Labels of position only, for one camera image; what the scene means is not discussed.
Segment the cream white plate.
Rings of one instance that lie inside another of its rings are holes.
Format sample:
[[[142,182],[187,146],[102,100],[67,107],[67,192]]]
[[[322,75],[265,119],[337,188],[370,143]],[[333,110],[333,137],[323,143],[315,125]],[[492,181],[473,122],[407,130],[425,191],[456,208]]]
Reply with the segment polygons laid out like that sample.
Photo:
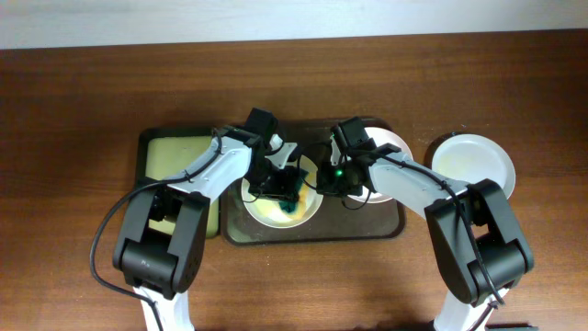
[[[286,210],[276,200],[259,198],[253,201],[254,195],[248,192],[249,187],[249,182],[243,179],[240,193],[245,200],[245,209],[259,223],[276,229],[293,228],[307,222],[319,210],[323,200],[323,195],[302,184],[299,201]]]

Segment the green yellow scrub sponge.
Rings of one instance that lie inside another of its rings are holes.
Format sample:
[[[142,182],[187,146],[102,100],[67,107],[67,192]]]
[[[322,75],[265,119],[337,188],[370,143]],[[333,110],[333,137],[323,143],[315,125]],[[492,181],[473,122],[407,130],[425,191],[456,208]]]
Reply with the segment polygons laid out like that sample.
[[[293,214],[299,205],[301,190],[308,172],[293,166],[287,166],[279,180],[283,189],[283,197],[279,199],[279,208],[286,214]]]

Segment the pink plate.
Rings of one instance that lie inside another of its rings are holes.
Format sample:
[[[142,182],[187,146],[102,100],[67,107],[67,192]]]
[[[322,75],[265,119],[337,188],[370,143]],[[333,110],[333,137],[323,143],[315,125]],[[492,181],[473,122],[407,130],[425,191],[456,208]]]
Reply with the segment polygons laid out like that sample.
[[[374,141],[377,147],[386,143],[392,144],[399,147],[411,160],[413,160],[413,155],[408,144],[398,134],[380,127],[366,127],[365,131],[367,136]],[[358,202],[364,202],[367,200],[368,204],[377,204],[392,200],[392,197],[383,195],[379,192],[368,193],[367,187],[362,188],[361,195],[348,195],[348,198]]]

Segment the pale blue plate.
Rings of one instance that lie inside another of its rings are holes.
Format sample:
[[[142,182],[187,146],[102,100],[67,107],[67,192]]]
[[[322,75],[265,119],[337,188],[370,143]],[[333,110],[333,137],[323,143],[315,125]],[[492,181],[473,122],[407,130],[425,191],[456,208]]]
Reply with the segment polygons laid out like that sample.
[[[490,179],[507,199],[515,190],[512,159],[498,143],[481,135],[462,133],[444,140],[433,153],[431,167],[445,177],[469,183]]]

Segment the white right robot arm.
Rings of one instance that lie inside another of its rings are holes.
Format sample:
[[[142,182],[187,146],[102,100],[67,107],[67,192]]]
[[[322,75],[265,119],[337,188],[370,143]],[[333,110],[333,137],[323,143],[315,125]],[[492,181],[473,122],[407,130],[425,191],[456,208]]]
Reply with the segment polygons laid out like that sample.
[[[332,156],[319,165],[318,193],[342,198],[367,190],[397,200],[426,220],[447,286],[433,330],[485,330],[504,295],[535,266],[502,188],[471,184],[414,162],[401,148],[370,138],[354,117],[331,129]]]

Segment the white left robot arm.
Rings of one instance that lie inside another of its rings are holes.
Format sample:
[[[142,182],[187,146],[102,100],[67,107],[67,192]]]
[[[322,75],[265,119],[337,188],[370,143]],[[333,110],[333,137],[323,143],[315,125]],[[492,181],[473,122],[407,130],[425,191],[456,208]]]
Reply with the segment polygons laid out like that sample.
[[[295,204],[298,171],[287,164],[293,145],[281,141],[278,120],[253,108],[244,125],[214,132],[195,161],[163,179],[144,177],[116,207],[125,214],[113,266],[141,301],[150,330],[190,330],[187,290],[204,252],[211,203],[245,179],[257,200]]]

